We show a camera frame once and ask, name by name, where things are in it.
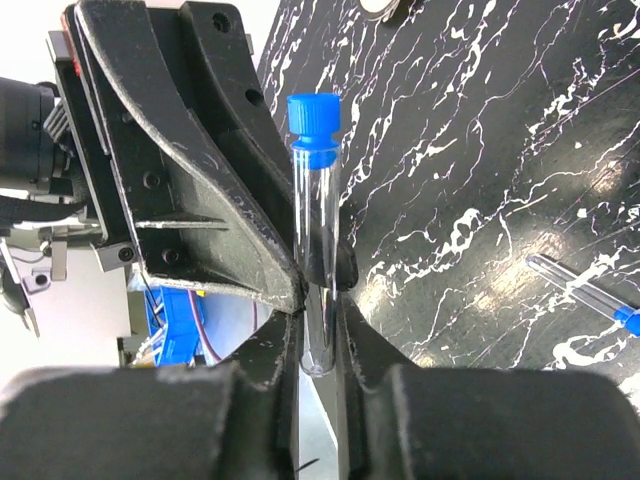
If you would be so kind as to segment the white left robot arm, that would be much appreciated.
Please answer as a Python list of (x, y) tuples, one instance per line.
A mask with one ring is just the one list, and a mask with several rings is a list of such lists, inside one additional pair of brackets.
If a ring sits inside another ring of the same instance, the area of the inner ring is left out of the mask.
[(79, 1), (51, 37), (56, 86), (1, 82), (1, 224), (83, 213), (105, 268), (293, 313), (321, 278), (294, 261), (289, 153), (238, 10)]

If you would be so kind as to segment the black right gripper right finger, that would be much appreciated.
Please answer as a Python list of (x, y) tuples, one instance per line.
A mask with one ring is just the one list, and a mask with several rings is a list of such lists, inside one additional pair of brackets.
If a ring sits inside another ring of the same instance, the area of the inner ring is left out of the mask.
[(343, 479), (635, 479), (639, 420), (580, 371), (422, 368), (348, 296), (337, 310)]

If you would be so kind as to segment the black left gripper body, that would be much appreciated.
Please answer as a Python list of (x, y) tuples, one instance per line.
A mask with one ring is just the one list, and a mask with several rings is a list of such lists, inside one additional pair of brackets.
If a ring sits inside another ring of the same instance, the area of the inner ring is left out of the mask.
[(79, 16), (62, 14), (60, 22), (47, 42), (65, 118), (101, 229), (92, 247), (105, 272), (131, 265), (143, 270), (146, 255), (135, 222), (148, 211), (149, 171), (140, 163), (141, 128), (107, 79)]

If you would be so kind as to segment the blue cap tube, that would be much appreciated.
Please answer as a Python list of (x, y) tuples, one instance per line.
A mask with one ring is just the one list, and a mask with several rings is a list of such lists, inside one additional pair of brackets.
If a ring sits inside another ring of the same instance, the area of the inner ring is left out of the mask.
[(294, 258), (308, 284), (301, 367), (311, 377), (323, 377), (336, 356), (341, 147), (334, 136), (340, 130), (340, 98), (295, 94), (287, 107), (294, 136)]

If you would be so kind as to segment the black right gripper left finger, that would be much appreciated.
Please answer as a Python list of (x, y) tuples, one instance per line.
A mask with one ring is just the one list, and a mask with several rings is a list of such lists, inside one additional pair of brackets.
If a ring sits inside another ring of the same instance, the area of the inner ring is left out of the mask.
[(25, 371), (1, 392), (5, 479), (292, 479), (300, 319), (214, 366)]

